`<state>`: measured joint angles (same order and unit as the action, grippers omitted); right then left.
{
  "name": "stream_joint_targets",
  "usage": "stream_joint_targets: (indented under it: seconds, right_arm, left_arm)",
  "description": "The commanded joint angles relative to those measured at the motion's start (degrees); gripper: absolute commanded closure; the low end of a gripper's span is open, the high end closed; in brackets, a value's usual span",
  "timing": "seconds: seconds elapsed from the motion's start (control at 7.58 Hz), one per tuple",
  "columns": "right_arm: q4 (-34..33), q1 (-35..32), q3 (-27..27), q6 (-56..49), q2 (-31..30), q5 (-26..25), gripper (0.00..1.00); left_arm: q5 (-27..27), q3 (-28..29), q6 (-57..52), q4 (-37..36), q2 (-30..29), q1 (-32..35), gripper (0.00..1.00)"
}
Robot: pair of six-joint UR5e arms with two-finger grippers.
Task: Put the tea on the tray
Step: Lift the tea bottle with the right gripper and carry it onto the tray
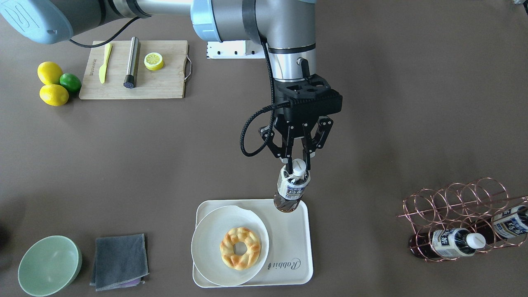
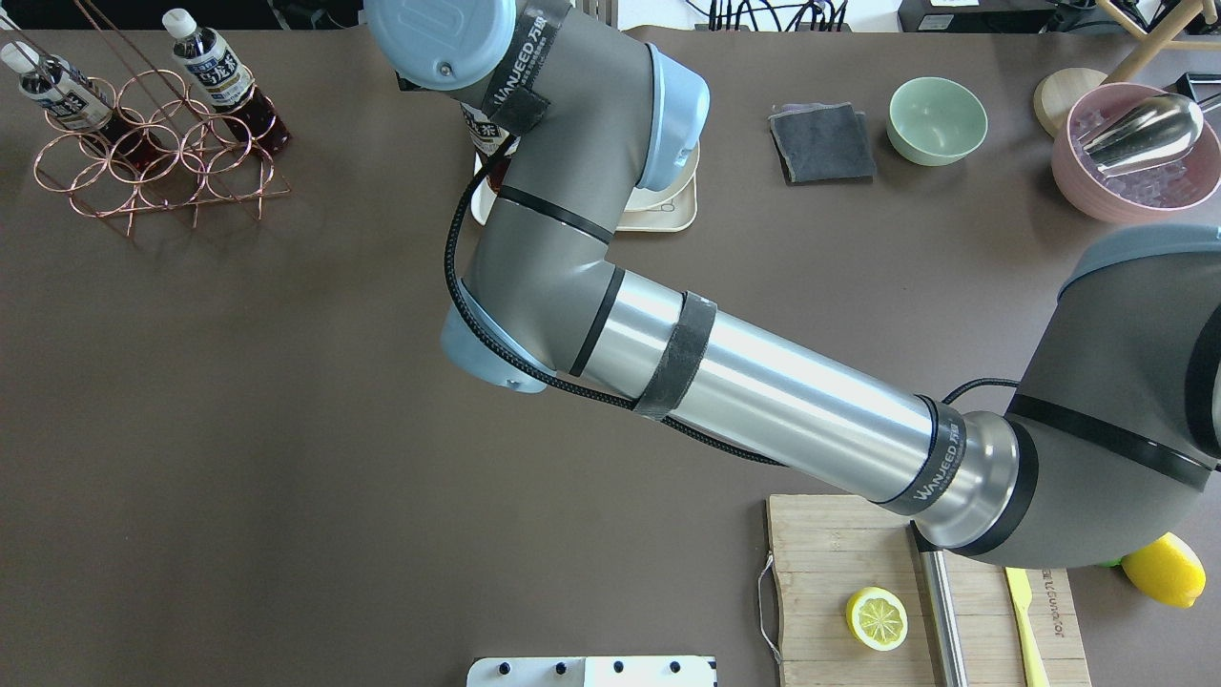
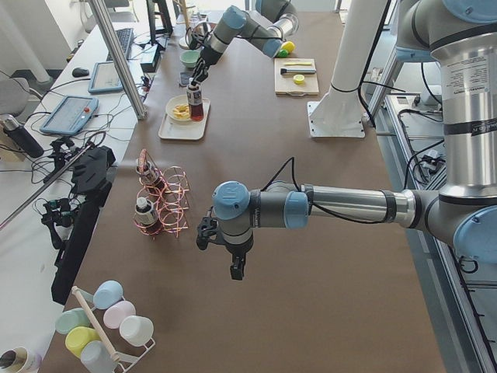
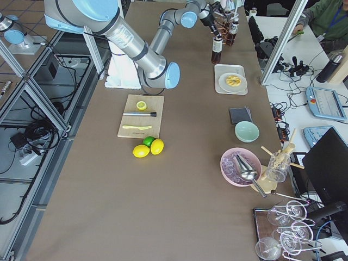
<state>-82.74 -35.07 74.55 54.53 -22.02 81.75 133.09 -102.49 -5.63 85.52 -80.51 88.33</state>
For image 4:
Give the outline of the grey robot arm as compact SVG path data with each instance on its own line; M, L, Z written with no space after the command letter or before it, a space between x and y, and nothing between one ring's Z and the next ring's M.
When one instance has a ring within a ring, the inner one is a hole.
M179 65L162 53L174 28L192 28L197 20L221 40L211 7L205 1L187 1L183 9L167 10L151 44L121 17L117 1L45 1L46 24L56 30L82 34L85 27L103 35L138 65L140 83L149 88L173 89L180 80Z
M31 36L15 15L1 14L1 33L10 43L9 51L12 54L35 55L40 46L35 45L36 36Z

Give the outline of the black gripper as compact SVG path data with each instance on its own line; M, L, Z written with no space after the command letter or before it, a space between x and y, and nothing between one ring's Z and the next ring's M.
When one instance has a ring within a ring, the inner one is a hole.
M213 12L218 7L220 7L220 2L215 2L213 4L200 2L199 5L200 5L200 11L198 13L198 17L200 18L203 25L210 28L216 40L222 39L222 35L216 26L215 18L213 15Z

